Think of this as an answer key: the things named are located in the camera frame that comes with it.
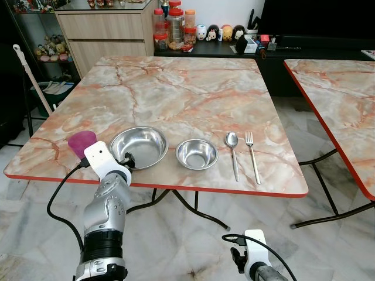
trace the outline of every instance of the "mop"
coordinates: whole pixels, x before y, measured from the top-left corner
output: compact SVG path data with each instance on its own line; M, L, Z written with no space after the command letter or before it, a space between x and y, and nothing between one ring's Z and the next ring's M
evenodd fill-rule
M16 51L19 60L21 61L23 67L25 68L26 73L28 74L28 76L29 76L29 78L31 80L31 83L33 83L33 86L34 86L34 88L35 88L35 90L36 90L36 92L37 92L40 100L42 101L44 107L46 108L46 111L47 111L48 115L51 115L52 114L51 107L49 107L49 104L46 101L46 98L43 95L42 90L39 88L39 85L36 82L36 80L34 78L34 75L32 74L31 69L30 69L28 63L25 60L25 55L21 51L21 48L17 44L14 44L13 45L13 49L14 49L14 51Z

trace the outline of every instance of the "black screen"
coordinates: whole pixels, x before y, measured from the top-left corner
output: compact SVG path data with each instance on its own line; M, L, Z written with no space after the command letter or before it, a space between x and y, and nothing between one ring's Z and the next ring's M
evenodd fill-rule
M259 34L375 39L375 0L265 0Z

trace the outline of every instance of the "book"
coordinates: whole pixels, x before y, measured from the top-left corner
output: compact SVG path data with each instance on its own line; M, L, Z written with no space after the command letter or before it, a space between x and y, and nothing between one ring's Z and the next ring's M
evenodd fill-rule
M361 52L375 60L375 51L361 50Z

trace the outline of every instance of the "black cable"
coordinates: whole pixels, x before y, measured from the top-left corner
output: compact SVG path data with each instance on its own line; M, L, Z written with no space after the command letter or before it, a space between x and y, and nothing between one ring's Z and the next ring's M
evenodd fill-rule
M62 180L62 182L59 184L59 186L57 187L57 189L55 190L55 192L53 193L51 199L49 200L48 202L48 205L47 205L47 213L50 215L50 217L58 220L58 221L61 221L63 222L64 224L66 224L68 227L70 227L70 229L74 232L76 238L77 238L77 241L78 241L78 245L80 247L80 251L81 253L83 252L83 243L82 243L82 239L81 239L81 235L79 234L77 228L68 220L65 220L64 218L62 217L58 217L57 215L55 215L54 213L51 212L51 205L52 205L52 202L54 200L54 198L56 197L56 195L58 194L58 192L60 191L60 188L63 186L63 184L65 183L65 181L78 169L81 169L82 167L82 164L78 164L77 167L75 167L73 170L71 170L66 176L65 178Z
M295 278L292 270L289 268L287 263L272 248L270 248L266 244L254 239L252 237L249 237L249 236L246 236L246 235L241 235L241 234L226 234L226 235L223 235L221 238L224 241L227 241L227 242L237 243L237 239L228 239L227 237L237 237L237 238L242 238L242 239L248 239L250 241L253 241L253 242L265 247L267 250L269 250L271 253L273 253L276 256L276 258L278 258L279 261L285 266L285 268L289 272L290 276L292 277L293 281L297 281L297 279Z

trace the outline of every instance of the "cabinet drawer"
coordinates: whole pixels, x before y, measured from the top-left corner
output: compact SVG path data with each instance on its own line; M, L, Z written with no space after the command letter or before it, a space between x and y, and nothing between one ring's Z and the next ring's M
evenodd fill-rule
M143 39L139 14L59 15L68 39Z
M104 56L145 56L145 44L141 42L81 42L70 41L71 52L81 77Z

